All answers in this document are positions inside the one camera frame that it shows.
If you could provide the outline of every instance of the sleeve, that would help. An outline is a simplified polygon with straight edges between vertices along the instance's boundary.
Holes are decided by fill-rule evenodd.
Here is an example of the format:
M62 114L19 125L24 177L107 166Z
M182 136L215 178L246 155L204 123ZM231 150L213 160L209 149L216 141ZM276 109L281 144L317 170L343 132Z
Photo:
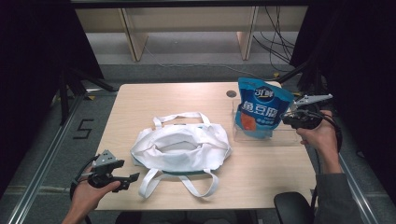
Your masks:
M315 224L363 223L345 174L317 175L318 211Z

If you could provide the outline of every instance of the black curtain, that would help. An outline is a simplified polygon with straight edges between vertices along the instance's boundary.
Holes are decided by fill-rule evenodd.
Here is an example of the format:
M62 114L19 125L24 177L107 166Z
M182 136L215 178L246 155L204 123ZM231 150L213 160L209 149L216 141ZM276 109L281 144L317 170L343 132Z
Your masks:
M0 3L1 196L45 121L59 75L70 75L68 67L103 78L73 8Z
M339 38L318 68L365 159L396 204L396 3L347 0ZM305 62L332 9L309 7L291 64Z

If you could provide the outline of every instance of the cable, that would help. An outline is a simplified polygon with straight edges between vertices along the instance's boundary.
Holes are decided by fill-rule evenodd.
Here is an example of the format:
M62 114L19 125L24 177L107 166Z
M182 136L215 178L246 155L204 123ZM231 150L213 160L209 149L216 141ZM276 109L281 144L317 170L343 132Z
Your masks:
M265 7L265 11L266 11L266 13L267 13L267 15L268 15L268 18L270 19L270 21L271 21L271 23L272 23L274 29L275 29L275 32L274 32L274 36L273 36L273 40L272 40L272 41L269 40L269 39L267 39L267 38L262 34L262 32L261 32L261 35L262 35L262 37L263 37L265 40L271 42L271 47L268 48L268 47L264 46L264 44L262 44L255 36L253 36L253 37L254 37L254 39L255 39L264 49L266 49L266 50L268 50L268 51L270 52L270 64L275 68L275 70L280 71L280 72L290 72L290 71L284 71L284 70L280 70L280 69L276 68L276 67L274 66L273 62L272 62L272 55L274 54L277 58L279 58L280 60L284 61L285 63L290 63L291 53L290 53L290 51L289 51L289 48L293 49L293 47L288 46L288 44L294 46L294 45L291 44L288 40L286 40L286 39L282 36L282 34L281 34L281 32L280 32L280 21L279 21L279 17L280 17L280 7L279 7L279 6L276 7L276 25L274 24L274 20L272 19L271 15L269 14L268 8L267 8L267 7ZM279 36L281 43L275 42L276 35ZM274 45L274 44L282 46L282 48L283 48L283 50L284 50L286 56L283 56L283 55L281 55L280 53L274 51L274 50L273 50L273 45Z
M73 200L73 195L74 195L74 192L75 192L75 190L76 190L76 187L77 187L78 183L80 182L79 179L81 178L82 173L87 169L87 166L88 166L91 162L96 161L96 159L98 159L98 158L99 158L99 155L90 158L90 159L85 163L85 165L82 166L81 169L78 171L78 174L76 175L76 177L72 180L72 183L70 184L70 192L69 192L70 200ZM87 224L92 224L92 223L91 223L91 219L90 219L90 217L88 217L88 216L85 216L85 222L86 222Z
M261 79L261 80L264 80L264 81L275 81L276 80L276 78L272 78L272 79L264 79L264 78L262 78L262 77L259 77L259 76L256 76L256 75L254 75L254 74L252 74L252 73L249 73L249 72L244 72L244 71L240 71L240 70L237 70L237 69L234 69L234 68L231 68L230 66L228 66L228 65L225 65L225 64L211 64L211 63L195 63L195 64L162 64L162 63L159 63L158 61L157 61L157 58L155 57L155 55L154 54L152 54L151 53L151 51L149 51L149 49L145 46L144 47L145 48L145 50L154 58L154 60L155 60L155 62L156 62L156 64L158 64L159 66L161 66L161 67L194 67L194 66L208 66L208 67L225 67L225 68L227 68L227 69L230 69L230 70L232 70L232 71L235 71L235 72L237 72L237 73L242 73L242 74L246 74L246 75L249 75L249 76L252 76L252 77L255 77L255 78L258 78L258 79Z
M337 123L334 120L332 120L331 116L326 115L326 114L314 113L314 112L310 112L310 111L308 112L308 114L319 116L322 119L325 119L326 121L328 121L334 127L335 136L336 136L336 139L337 139L337 150L338 150L338 153L340 153L341 146L342 146L342 143L343 143L343 135L341 133L341 128L337 125ZM311 199L311 209L312 209L313 212L315 212L315 204L316 204L316 201L317 201L317 197L318 197L318 191L317 191L317 186L315 186L314 192L312 193L312 199Z
M262 35L262 38L263 38L264 40L268 41L268 42L272 42L272 43L274 43L274 44L276 44L276 45L283 46L282 43L278 43L278 42L272 41L272 40L268 39L267 37L265 37L264 34L262 33L262 31L260 32L260 35ZM285 47L286 47L286 48L289 48L289 49L294 49L294 45L289 46L289 45L286 45L286 44L285 44Z

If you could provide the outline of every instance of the bag handle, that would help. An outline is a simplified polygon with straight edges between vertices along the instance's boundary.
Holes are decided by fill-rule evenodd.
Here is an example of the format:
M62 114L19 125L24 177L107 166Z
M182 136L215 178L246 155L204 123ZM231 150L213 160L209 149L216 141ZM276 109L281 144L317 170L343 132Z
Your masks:
M175 119L177 117L190 118L190 119L201 118L204 124L210 124L209 118L201 112L185 112L185 113L169 115L165 117L155 117L152 121L154 121L155 129L161 129L163 127L164 122Z
M187 188L187 190L192 195L199 198L208 197L212 195L219 186L219 178L216 175L212 174L210 169L204 169L205 173L212 176L212 184L210 185L209 190L204 194L199 193L198 190L195 188L195 186L191 183L189 178L186 177L185 175L162 174L159 175L158 177L153 178L158 173L158 171L159 171L158 169L150 169L147 175L145 176L145 178L143 179L142 185L140 185L140 189L139 189L139 195L142 196L143 198L147 199L151 195L151 193L155 190L155 188L157 188L157 185L160 183L160 181L167 177L177 176L182 181L182 183Z

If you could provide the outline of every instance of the plastic bag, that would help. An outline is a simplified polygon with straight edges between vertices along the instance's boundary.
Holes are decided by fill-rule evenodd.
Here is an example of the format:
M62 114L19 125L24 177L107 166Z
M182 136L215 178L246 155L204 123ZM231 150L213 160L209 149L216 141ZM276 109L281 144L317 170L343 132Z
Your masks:
M235 123L245 134L265 138L272 136L294 96L286 90L270 85L256 78L238 79L241 104L235 115Z

